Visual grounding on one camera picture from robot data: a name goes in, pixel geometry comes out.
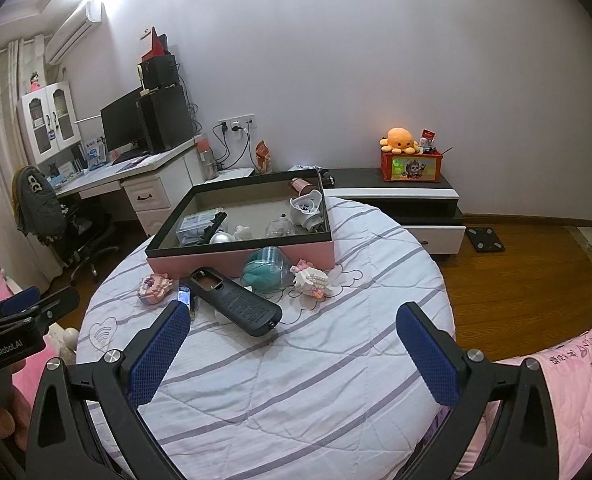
silver screw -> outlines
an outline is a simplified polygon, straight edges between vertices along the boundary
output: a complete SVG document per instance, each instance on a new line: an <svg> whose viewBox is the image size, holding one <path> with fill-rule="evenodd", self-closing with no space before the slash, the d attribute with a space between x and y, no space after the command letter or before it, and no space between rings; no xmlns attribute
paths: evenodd
<svg viewBox="0 0 592 480"><path fill-rule="evenodd" d="M530 370L534 370L534 371L536 371L536 370L540 370L540 363L539 363L539 362L538 362L536 359L534 359L534 358L532 358L532 357L528 357L528 358L526 359L526 362L525 362L525 364L527 365L527 367L528 367Z"/></svg>
<svg viewBox="0 0 592 480"><path fill-rule="evenodd" d="M60 359L57 357L53 357L49 361L47 361L47 369L48 370L55 370L60 366Z"/></svg>
<svg viewBox="0 0 592 480"><path fill-rule="evenodd" d="M105 359L106 363L115 363L118 359L121 358L121 351L120 350L110 350L105 352L103 359Z"/></svg>
<svg viewBox="0 0 592 480"><path fill-rule="evenodd" d="M483 354L482 350L479 350L478 348L472 348L470 350L467 350L467 358L470 361L479 363L485 358L485 354Z"/></svg>

black remote-shaped device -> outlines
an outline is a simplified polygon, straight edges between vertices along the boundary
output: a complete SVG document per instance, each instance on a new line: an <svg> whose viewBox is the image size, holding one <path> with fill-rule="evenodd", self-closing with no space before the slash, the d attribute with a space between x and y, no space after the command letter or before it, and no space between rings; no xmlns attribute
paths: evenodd
<svg viewBox="0 0 592 480"><path fill-rule="evenodd" d="M186 284L196 296L249 335L265 335L281 320L282 310L278 305L257 296L211 267L195 270Z"/></svg>

beige curtain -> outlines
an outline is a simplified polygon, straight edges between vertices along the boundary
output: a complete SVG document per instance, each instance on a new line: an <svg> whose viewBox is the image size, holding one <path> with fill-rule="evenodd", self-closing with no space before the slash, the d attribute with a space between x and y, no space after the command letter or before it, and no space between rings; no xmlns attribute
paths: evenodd
<svg viewBox="0 0 592 480"><path fill-rule="evenodd" d="M11 205L11 184L17 168L27 165L16 103L29 91L32 72L44 80L44 37L31 43L13 41L0 52L0 268L23 288L35 285L47 290L62 269L52 252L33 236L24 237L16 229Z"/></svg>

wall socket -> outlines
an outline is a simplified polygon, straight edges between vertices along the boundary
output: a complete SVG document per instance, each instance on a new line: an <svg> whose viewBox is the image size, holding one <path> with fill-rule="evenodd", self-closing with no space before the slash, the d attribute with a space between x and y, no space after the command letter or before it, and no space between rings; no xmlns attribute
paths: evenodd
<svg viewBox="0 0 592 480"><path fill-rule="evenodd" d="M254 114L241 115L240 117L232 117L231 119L221 119L218 121L218 124L227 123L227 128L229 131L231 131L231 125L235 121L238 121L238 124L240 125L241 128L247 128L249 130L258 126L256 124L256 116ZM247 126L247 121L252 121L249 126ZM240 139L242 137L242 133L240 133L240 132L234 132L234 134L236 135L236 138L238 138L238 139Z"/></svg>

pink box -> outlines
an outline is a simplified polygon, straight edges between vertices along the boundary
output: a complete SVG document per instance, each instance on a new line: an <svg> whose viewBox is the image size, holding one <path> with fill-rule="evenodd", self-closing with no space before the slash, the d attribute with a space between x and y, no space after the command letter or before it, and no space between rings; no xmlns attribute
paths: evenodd
<svg viewBox="0 0 592 480"><path fill-rule="evenodd" d="M294 236L265 238L269 222L281 214L289 218L289 200L296 197L290 187L294 178L307 180L323 193L316 170L248 176L193 186L145 250L151 268L157 273L166 272L174 279L189 276L199 267L213 267L229 278L237 278L251 253L263 247L277 246L294 265L302 259L319 269L332 269L335 264L334 242L324 194L321 204L324 224L320 232L308 233L298 228ZM237 225L249 226L254 239L181 246L176 228L183 218L219 207L228 214L228 232L233 233Z"/></svg>

